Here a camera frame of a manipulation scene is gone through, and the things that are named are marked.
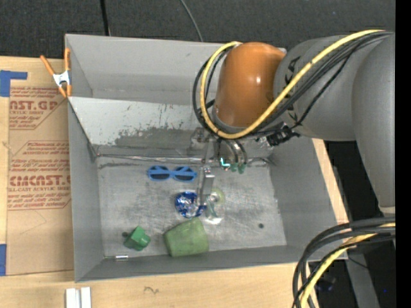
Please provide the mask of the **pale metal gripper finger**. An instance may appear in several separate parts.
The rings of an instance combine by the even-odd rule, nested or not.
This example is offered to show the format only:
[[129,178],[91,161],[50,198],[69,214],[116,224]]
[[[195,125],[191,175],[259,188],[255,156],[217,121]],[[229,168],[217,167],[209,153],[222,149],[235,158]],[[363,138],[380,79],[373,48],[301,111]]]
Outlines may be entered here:
[[204,202],[206,202],[207,198],[210,196],[213,183],[214,183],[215,175],[211,171],[209,167],[204,169]]
[[205,179],[206,179],[206,171],[205,169],[200,169],[198,188],[197,188],[197,194],[198,194],[197,202],[200,206],[204,204],[203,191],[204,191]]

